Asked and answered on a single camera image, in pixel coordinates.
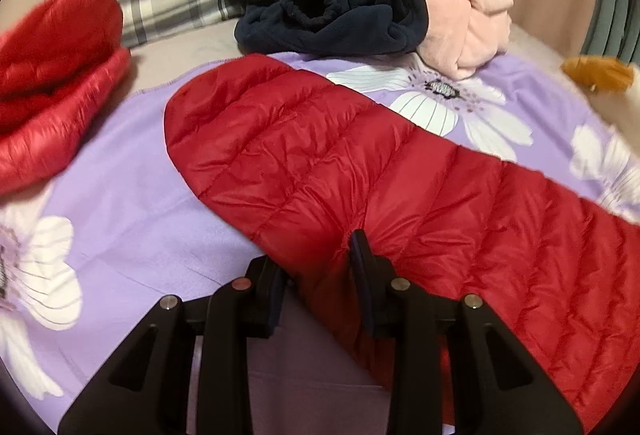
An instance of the silver bolt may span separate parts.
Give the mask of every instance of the silver bolt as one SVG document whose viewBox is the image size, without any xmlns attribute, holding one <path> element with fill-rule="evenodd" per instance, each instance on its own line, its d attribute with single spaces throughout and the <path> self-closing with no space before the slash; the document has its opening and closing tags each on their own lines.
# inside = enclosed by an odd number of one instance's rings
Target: silver bolt
<svg viewBox="0 0 640 435">
<path fill-rule="evenodd" d="M 470 309 L 479 309 L 484 305 L 484 301 L 478 294 L 467 294 L 465 296 L 465 305 Z"/>
<path fill-rule="evenodd" d="M 251 280 L 249 278 L 236 278 L 231 282 L 231 287 L 234 290 L 247 290 L 251 288 Z"/>
<path fill-rule="evenodd" d="M 393 290 L 405 291 L 411 287 L 411 282 L 405 278 L 393 278 L 391 280 L 391 288 Z"/>
<path fill-rule="evenodd" d="M 171 310 L 178 304 L 178 298 L 173 294 L 168 294 L 167 296 L 163 296 L 160 300 L 160 306 L 164 310 Z"/>
</svg>

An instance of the purple floral sheet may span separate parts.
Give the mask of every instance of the purple floral sheet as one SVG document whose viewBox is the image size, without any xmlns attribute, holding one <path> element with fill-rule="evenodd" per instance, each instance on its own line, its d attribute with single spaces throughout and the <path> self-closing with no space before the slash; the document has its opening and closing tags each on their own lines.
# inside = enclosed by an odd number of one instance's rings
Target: purple floral sheet
<svg viewBox="0 0 640 435">
<path fill-rule="evenodd" d="M 624 142 L 579 96 L 515 56 L 498 57 L 462 82 L 443 78 L 414 54 L 276 57 L 640 221 L 640 168 Z M 30 230 L 19 209 L 0 208 L 0 356 L 54 431 L 163 295 L 211 294 L 260 255 L 195 198 L 164 147 L 167 100 L 214 66 L 123 102 L 53 182 Z M 291 293 L 276 335 L 250 342 L 249 372 L 257 435 L 385 432 L 388 394 Z"/>
</svg>

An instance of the red quilted fabric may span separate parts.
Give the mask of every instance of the red quilted fabric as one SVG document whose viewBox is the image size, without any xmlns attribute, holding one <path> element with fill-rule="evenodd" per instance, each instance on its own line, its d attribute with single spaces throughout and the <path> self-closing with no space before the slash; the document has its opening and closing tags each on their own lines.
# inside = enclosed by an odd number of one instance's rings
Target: red quilted fabric
<svg viewBox="0 0 640 435">
<path fill-rule="evenodd" d="M 129 66 L 116 0 L 47 0 L 0 36 L 0 195 L 63 170 Z"/>
<path fill-rule="evenodd" d="M 383 383 L 392 348 L 360 329 L 347 266 L 358 227 L 426 290 L 484 297 L 587 431 L 638 366 L 640 229 L 542 174 L 264 56 L 188 82 L 164 125 L 195 195 L 279 262 Z"/>
</svg>

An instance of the white flower print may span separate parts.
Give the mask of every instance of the white flower print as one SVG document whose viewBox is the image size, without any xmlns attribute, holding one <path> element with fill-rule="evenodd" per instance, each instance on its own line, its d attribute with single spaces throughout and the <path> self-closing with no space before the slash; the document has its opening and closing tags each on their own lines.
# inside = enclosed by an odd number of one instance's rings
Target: white flower print
<svg viewBox="0 0 640 435">
<path fill-rule="evenodd" d="M 65 263 L 72 238 L 71 222 L 60 216 L 37 221 L 26 241 L 14 224 L 0 222 L 0 356 L 18 384 L 39 400 L 63 392 L 37 362 L 22 315 L 57 331 L 78 320 L 82 292 Z"/>
<path fill-rule="evenodd" d="M 640 216 L 630 209 L 640 204 L 640 167 L 631 161 L 631 151 L 620 136 L 614 134 L 603 147 L 594 129 L 585 124 L 575 129 L 571 145 L 571 173 L 603 185 L 597 203 L 627 222 L 640 224 Z"/>
<path fill-rule="evenodd" d="M 363 94 L 402 91 L 389 106 L 391 110 L 442 137 L 462 119 L 473 146 L 503 160 L 517 161 L 511 144 L 533 144 L 529 126 L 501 108 L 506 98 L 498 88 L 479 78 L 450 81 L 424 66 L 416 54 L 398 61 L 401 66 L 358 66 L 327 78 Z"/>
</svg>

